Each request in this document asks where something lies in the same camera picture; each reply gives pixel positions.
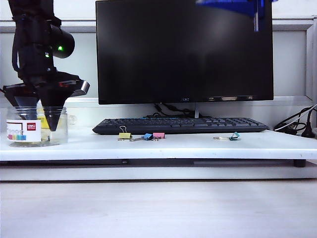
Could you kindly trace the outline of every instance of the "yellow binder clip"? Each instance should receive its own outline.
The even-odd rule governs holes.
[[[122,132],[119,133],[118,140],[129,140],[132,138],[132,134],[127,132],[126,126],[121,125],[119,128],[122,130]]]

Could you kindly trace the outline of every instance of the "black monitor screen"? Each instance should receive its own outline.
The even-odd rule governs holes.
[[[97,1],[99,103],[273,99],[270,2],[255,32],[195,0]]]

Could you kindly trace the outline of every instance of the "clear plastic jar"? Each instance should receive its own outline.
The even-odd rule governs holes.
[[[60,107],[9,107],[7,138],[14,147],[51,146],[67,143],[67,112]]]

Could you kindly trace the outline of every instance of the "black keyboard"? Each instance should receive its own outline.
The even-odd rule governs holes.
[[[268,129],[261,122],[249,118],[138,118],[105,119],[93,132],[102,135],[118,135],[121,126],[133,135],[164,132],[165,134],[260,132]]]

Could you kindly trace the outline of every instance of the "sticker on jar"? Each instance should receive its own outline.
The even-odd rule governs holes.
[[[40,142],[41,120],[6,120],[8,140],[14,142]]]

